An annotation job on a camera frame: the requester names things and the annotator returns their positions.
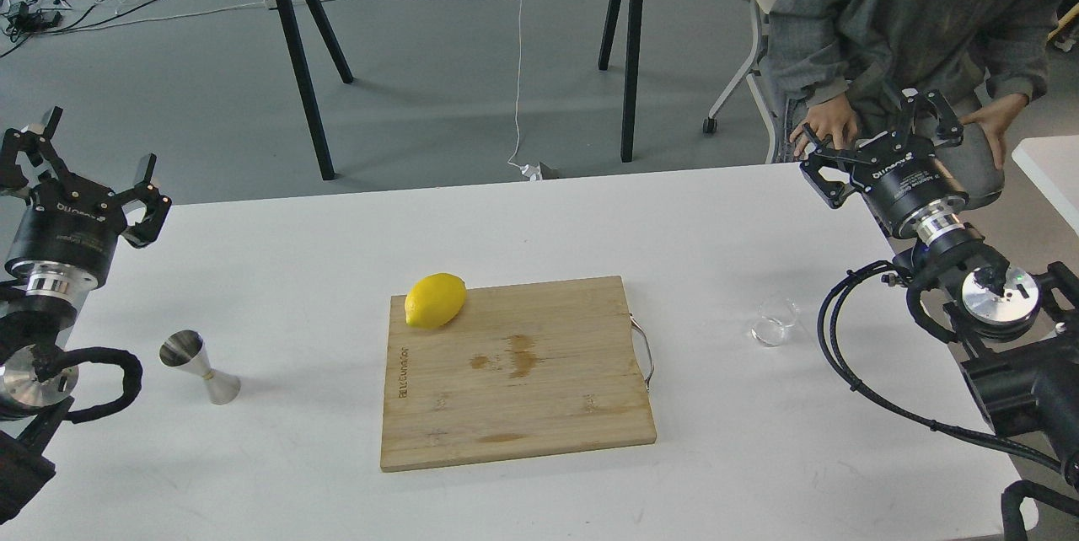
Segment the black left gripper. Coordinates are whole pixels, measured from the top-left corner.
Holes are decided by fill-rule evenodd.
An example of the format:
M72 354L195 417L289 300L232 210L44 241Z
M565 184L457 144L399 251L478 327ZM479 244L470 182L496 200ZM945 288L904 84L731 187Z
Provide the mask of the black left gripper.
M58 177L65 162L51 145L64 114L53 107L44 114L43 124L30 124L22 130L8 129L1 149L1 191L3 197L30 197L30 205L22 217L4 268L10 275L25 278L35 262L70 265L94 278L103 287L109 278L119 236L135 249L147 248L158 241L172 199L163 195L154 182L158 155L148 153L140 160L136 181L131 188L115 193L107 203L111 188L74 176L73 186L62 186ZM17 157L24 154L31 166L47 166L56 179L39 182L30 192L30 180L24 176ZM140 221L129 225L124 206L142 204Z

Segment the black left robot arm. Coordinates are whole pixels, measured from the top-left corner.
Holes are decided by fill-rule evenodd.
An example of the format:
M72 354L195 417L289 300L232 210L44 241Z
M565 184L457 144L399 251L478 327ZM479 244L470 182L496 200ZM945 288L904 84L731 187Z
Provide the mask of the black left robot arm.
M62 119L55 107L39 124L8 129L3 135L3 194L24 201L24 214L4 265L4 421L26 422L1 439L3 520L19 512L53 479L56 468L44 449L62 422L78 425L124 410L142 388L142 364L127 351L107 346L62 349L80 300L107 282L119 240L133 248L158 241L169 197L153 181L154 154L138 166L132 187L117 191L71 171L53 145ZM122 371L119 398L73 409L78 366L103 364Z

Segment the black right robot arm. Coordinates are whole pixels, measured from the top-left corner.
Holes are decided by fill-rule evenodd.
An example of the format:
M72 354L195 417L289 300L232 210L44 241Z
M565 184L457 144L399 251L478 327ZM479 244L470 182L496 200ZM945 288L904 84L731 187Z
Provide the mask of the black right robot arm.
M961 221L968 193L939 158L962 143L940 92L907 89L894 126L848 149L805 129L805 179L829 207L858 193L883 233L912 248L848 271L821 305L818 342L833 371L872 403L918 425L1054 469L1078 485L1076 275L1062 262L1033 275ZM863 282L905 289L910 317L943 344L960 344L964 382L988 432L910 412L868 387L839 352L839 311Z

